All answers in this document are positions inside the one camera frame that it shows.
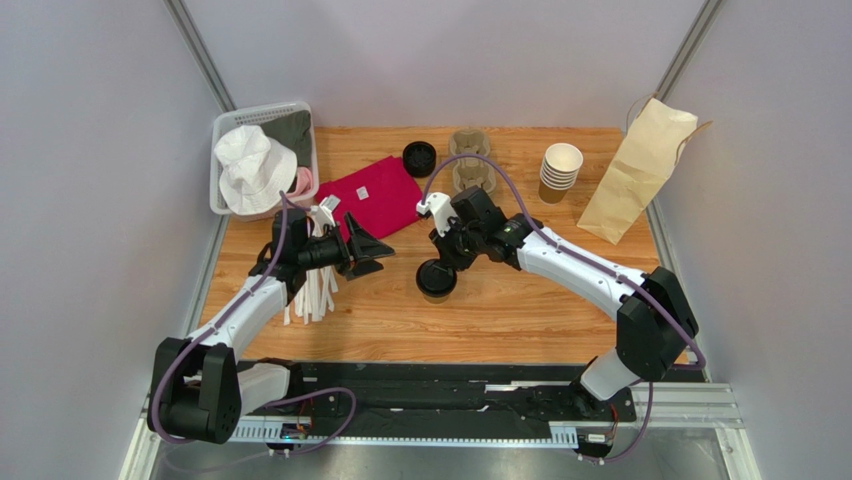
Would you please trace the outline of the black cup lid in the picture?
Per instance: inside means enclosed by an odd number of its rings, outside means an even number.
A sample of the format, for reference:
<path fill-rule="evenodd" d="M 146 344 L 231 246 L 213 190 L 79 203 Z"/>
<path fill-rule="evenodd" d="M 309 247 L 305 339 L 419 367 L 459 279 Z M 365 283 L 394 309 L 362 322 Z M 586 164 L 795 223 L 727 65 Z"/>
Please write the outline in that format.
<path fill-rule="evenodd" d="M 451 294 L 457 285 L 457 271 L 437 259 L 423 262 L 417 269 L 415 281 L 422 295 Z"/>

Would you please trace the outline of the stack of black cup lids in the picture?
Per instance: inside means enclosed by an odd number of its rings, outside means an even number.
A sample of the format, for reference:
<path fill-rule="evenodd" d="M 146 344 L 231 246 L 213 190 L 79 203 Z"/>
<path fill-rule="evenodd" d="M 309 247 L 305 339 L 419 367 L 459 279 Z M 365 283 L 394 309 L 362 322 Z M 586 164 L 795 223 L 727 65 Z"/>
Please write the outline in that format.
<path fill-rule="evenodd" d="M 405 171 L 413 178 L 426 178 L 436 167 L 437 151 L 428 142 L 414 141 L 403 149 L 402 161 Z"/>

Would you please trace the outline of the stack of paper cups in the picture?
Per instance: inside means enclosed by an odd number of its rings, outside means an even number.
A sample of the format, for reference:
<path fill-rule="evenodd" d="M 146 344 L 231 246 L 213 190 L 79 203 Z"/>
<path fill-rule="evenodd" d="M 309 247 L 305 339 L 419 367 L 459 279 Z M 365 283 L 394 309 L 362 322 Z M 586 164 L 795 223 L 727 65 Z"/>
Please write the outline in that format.
<path fill-rule="evenodd" d="M 584 163 L 583 153 L 569 143 L 555 143 L 544 152 L 538 195 L 545 204 L 559 203 L 575 185 Z"/>

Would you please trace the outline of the brown paper coffee cup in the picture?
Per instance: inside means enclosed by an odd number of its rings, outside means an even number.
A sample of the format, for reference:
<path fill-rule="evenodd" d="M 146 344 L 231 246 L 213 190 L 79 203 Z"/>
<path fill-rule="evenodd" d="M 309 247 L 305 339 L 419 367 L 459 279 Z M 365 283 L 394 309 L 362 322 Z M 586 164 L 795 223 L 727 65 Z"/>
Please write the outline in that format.
<path fill-rule="evenodd" d="M 441 304 L 441 303 L 446 302 L 449 299 L 450 295 L 447 294 L 447 295 L 435 296 L 435 295 L 424 294 L 423 297 L 427 302 L 429 302 L 431 304 Z"/>

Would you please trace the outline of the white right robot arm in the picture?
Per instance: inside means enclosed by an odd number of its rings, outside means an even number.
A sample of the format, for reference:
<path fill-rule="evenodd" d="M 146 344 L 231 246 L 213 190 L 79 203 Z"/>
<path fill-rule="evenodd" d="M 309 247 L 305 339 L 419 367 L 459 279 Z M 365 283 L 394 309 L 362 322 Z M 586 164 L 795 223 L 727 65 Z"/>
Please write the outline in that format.
<path fill-rule="evenodd" d="M 433 266 L 451 280 L 480 256 L 550 280 L 583 297 L 616 324 L 616 344 L 575 380 L 583 395 L 611 399 L 636 382 L 663 379 L 699 331 L 676 275 L 619 265 L 561 238 L 528 211 L 507 217 L 479 187 L 455 197 L 431 193 L 416 206 L 433 219 Z"/>

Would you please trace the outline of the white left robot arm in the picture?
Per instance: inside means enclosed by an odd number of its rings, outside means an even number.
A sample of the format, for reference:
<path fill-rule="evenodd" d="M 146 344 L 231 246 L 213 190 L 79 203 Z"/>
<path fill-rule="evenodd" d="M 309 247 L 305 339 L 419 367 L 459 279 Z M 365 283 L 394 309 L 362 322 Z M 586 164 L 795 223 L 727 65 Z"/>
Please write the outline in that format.
<path fill-rule="evenodd" d="M 163 440 L 223 444 L 243 416 L 286 401 L 294 363 L 264 359 L 246 369 L 238 365 L 255 336 L 289 307 L 309 273 L 330 267 L 352 280 L 381 271 L 381 259 L 395 253 L 350 213 L 318 236 L 308 231 L 313 223 L 298 208 L 276 213 L 271 239 L 239 293 L 188 337 L 159 344 L 147 423 Z"/>

